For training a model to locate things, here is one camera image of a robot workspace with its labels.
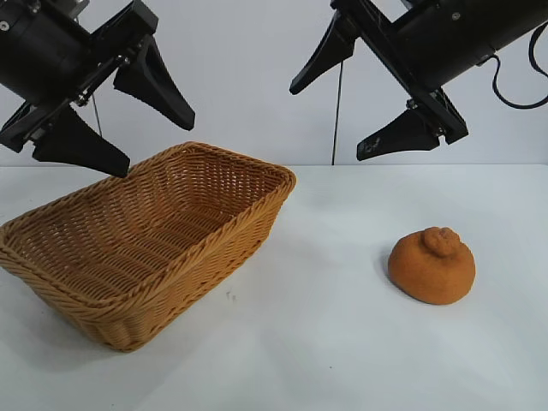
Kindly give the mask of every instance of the woven basket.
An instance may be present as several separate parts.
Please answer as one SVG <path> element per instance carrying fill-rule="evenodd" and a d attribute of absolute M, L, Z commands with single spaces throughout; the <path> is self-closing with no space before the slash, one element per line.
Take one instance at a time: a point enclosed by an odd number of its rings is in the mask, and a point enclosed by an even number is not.
<path fill-rule="evenodd" d="M 0 265 L 91 339 L 129 352 L 242 265 L 296 183 L 187 143 L 0 228 Z"/>

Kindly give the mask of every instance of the basket rim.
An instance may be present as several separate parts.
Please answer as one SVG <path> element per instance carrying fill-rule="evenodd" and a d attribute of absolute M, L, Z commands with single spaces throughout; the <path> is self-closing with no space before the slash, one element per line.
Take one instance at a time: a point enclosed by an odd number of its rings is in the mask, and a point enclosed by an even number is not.
<path fill-rule="evenodd" d="M 173 259 L 163 269 L 155 271 L 128 292 L 120 295 L 115 295 L 103 300 L 94 300 L 75 293 L 63 282 L 55 279 L 51 276 L 51 274 L 44 271 L 42 268 L 25 260 L 15 250 L 7 246 L 5 241 L 6 237 L 16 231 L 17 228 L 22 226 L 28 219 L 44 215 L 47 212 L 57 209 L 58 207 L 65 207 L 67 205 L 74 204 L 78 201 L 83 200 L 91 193 L 95 194 L 107 188 L 115 187 L 117 184 L 122 184 L 127 180 L 137 178 L 147 171 L 148 165 L 162 162 L 166 158 L 190 149 L 203 152 L 213 152 L 220 156 L 235 158 L 236 160 L 253 167 L 270 170 L 273 173 L 280 175 L 282 177 L 282 182 L 278 184 L 278 186 L 273 191 L 269 192 L 260 200 L 251 204 L 247 209 L 240 212 L 237 216 L 232 218 L 219 229 L 211 232 L 204 239 L 184 250 L 181 255 L 179 255 L 176 259 Z M 230 150 L 226 150 L 220 147 L 211 146 L 206 143 L 189 141 L 177 146 L 172 146 L 171 148 L 168 148 L 167 150 L 164 150 L 136 164 L 130 169 L 129 175 L 126 179 L 107 177 L 85 188 L 76 190 L 71 194 L 66 194 L 63 197 L 57 200 L 53 200 L 48 204 L 42 205 L 31 211 L 27 211 L 21 214 L 19 217 L 8 221 L 7 223 L 0 226 L 0 254 L 3 253 L 9 256 L 9 260 L 12 261 L 17 267 L 28 271 L 28 273 L 26 273 L 26 277 L 33 277 L 41 283 L 47 283 L 49 286 L 61 293 L 64 297 L 69 298 L 70 300 L 77 302 L 85 306 L 86 308 L 101 311 L 108 310 L 110 314 L 115 314 L 114 311 L 126 312 L 127 310 L 131 309 L 131 307 L 127 306 L 127 303 L 129 301 L 133 301 L 135 304 L 149 301 L 152 298 L 151 293 L 153 295 L 156 295 L 157 293 L 168 287 L 173 281 L 176 280 L 176 274 L 181 272 L 181 270 L 183 269 L 188 270 L 192 268 L 194 265 L 198 264 L 200 260 L 209 255 L 209 253 L 215 251 L 224 242 L 229 241 L 230 238 L 239 233 L 242 229 L 245 229 L 256 218 L 260 217 L 262 211 L 264 211 L 265 208 L 272 202 L 275 202 L 276 199 L 279 199 L 279 201 L 283 203 L 295 188 L 296 183 L 297 179 L 293 171 L 284 166 L 270 164 L 257 158 L 251 158 L 249 156 L 237 152 L 232 152 Z M 120 307 L 119 303 L 122 302 L 126 303 L 123 309 L 113 310 L 116 305 Z"/>

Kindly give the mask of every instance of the brown bread bun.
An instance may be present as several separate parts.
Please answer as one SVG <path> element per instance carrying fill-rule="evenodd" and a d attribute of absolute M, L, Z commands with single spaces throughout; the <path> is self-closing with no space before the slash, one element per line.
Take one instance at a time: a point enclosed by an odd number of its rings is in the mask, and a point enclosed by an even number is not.
<path fill-rule="evenodd" d="M 472 289 L 474 256 L 451 229 L 432 227 L 402 238 L 388 261 L 390 280 L 419 301 L 446 305 Z"/>

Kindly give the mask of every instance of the screw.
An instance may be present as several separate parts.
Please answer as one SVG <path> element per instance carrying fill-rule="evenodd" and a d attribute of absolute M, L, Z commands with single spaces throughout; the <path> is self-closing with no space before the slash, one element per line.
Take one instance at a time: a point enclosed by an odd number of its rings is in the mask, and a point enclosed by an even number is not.
<path fill-rule="evenodd" d="M 28 9 L 33 15 L 37 15 L 42 9 L 42 3 L 39 0 L 36 0 L 33 4 L 29 4 Z"/>
<path fill-rule="evenodd" d="M 414 102 L 414 100 L 409 100 L 408 101 L 408 109 L 410 110 L 415 110 L 415 109 L 418 109 L 419 106 Z"/>
<path fill-rule="evenodd" d="M 86 106 L 87 104 L 89 103 L 89 98 L 87 97 L 87 94 L 85 93 L 82 93 L 78 96 L 78 98 L 76 99 L 76 104 L 79 106 L 79 107 L 84 107 Z"/>

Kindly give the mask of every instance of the wicker basket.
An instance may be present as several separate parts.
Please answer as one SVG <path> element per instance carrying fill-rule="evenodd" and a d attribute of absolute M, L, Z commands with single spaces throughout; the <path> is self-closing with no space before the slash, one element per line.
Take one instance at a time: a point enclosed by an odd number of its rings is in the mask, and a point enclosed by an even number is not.
<path fill-rule="evenodd" d="M 173 147 L 0 229 L 0 265 L 91 339 L 129 352 L 268 237 L 294 174 L 199 143 Z"/>

